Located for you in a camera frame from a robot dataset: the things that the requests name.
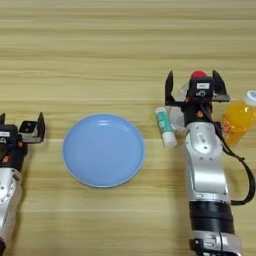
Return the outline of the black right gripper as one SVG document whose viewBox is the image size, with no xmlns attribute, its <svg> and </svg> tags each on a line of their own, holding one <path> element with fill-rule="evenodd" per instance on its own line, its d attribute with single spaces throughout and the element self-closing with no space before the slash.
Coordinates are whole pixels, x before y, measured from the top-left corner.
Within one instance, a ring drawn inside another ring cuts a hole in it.
<svg viewBox="0 0 256 256">
<path fill-rule="evenodd" d="M 165 81 L 165 105 L 171 107 L 169 114 L 170 121 L 175 128 L 186 128 L 193 122 L 212 122 L 212 104 L 215 102 L 224 103 L 230 101 L 226 85 L 221 75 L 212 71 L 214 80 L 214 95 L 211 99 L 207 98 L 185 98 L 176 101 L 172 96 L 173 72 L 170 71 Z"/>
</svg>

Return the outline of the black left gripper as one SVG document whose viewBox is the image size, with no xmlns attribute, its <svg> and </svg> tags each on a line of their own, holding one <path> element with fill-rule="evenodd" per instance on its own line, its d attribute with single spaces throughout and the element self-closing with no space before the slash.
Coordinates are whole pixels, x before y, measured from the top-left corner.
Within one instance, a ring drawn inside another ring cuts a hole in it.
<svg viewBox="0 0 256 256">
<path fill-rule="evenodd" d="M 0 115 L 0 125 L 5 124 L 5 115 L 5 113 Z M 41 142 L 44 141 L 45 130 L 44 116 L 40 113 L 37 120 L 37 137 Z M 27 151 L 28 146 L 22 141 L 20 135 L 0 132 L 0 168 L 13 168 L 21 171 Z"/>
</svg>

